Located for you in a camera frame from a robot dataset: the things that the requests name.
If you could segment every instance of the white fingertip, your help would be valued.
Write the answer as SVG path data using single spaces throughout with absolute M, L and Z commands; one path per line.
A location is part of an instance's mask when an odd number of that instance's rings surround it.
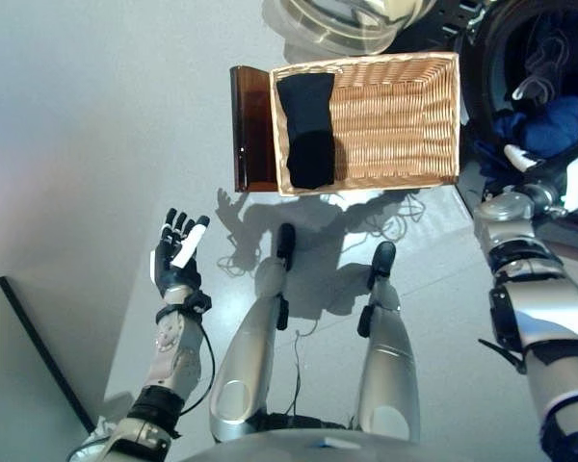
M 154 273 L 156 272 L 154 268 L 155 264 L 156 264 L 156 250 L 152 250 L 150 252 L 150 279 L 154 284 L 156 284 L 156 281 L 154 280 Z
M 186 239 L 182 241 L 182 248 L 171 262 L 172 265 L 179 268 L 184 268 L 186 266 L 195 253 L 195 250 L 197 250 L 199 241 L 201 241 L 206 229 L 207 227 L 203 224 L 196 224 L 193 227 Z

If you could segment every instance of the robot leg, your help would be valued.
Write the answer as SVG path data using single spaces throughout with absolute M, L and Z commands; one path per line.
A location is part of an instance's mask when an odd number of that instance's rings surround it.
M 373 257 L 371 296 L 358 333 L 369 338 L 356 424 L 368 433 L 419 441 L 420 415 L 413 353 L 400 315 L 396 290 L 389 282 L 393 243 L 381 243 Z

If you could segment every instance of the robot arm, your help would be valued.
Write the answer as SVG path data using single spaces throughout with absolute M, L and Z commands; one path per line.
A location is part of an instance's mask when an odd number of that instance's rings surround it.
M 207 337 L 202 314 L 210 297 L 199 290 L 201 277 L 192 258 L 209 218 L 173 220 L 170 209 L 161 240 L 150 256 L 150 277 L 166 303 L 156 315 L 156 354 L 142 391 L 97 458 L 103 462 L 165 460 L 182 407 L 200 376 L 199 348 Z
M 542 449 L 554 461 L 578 461 L 578 286 L 532 225 L 561 212 L 555 186 L 534 177 L 482 203 L 475 234 L 494 276 L 490 314 L 501 348 L 489 346 L 526 373 Z

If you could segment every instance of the gray wall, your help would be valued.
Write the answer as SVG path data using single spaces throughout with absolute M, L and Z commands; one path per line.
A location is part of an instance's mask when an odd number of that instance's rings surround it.
M 0 289 L 0 461 L 61 461 L 86 438 Z

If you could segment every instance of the clothes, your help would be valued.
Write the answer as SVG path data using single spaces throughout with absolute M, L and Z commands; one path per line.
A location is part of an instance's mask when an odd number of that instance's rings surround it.
M 557 98 L 534 115 L 500 117 L 494 131 L 505 144 L 515 144 L 543 159 L 556 156 L 578 141 L 578 97 Z
M 533 99 L 537 104 L 555 99 L 561 94 L 563 69 L 568 59 L 567 37 L 556 30 L 527 58 L 525 68 L 529 76 L 513 91 L 512 98 Z
M 545 104 L 561 94 L 577 94 L 578 85 L 565 84 L 568 76 L 578 75 L 578 13 L 555 12 L 534 24 L 527 40 L 535 50 L 525 62 L 527 78 L 512 93 L 514 100 L 532 99 Z
M 297 74 L 276 83 L 287 116 L 291 184 L 315 189 L 334 183 L 334 138 L 329 99 L 334 74 Z

